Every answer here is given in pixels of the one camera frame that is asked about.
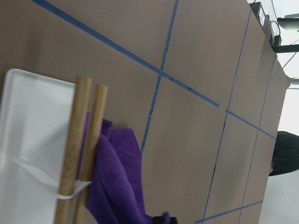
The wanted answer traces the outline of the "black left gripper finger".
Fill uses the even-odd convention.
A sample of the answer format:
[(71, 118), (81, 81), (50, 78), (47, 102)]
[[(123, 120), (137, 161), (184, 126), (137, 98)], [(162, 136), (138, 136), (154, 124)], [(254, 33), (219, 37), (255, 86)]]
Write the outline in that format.
[(177, 219), (175, 217), (164, 217), (157, 216), (153, 217), (154, 224), (177, 224)]

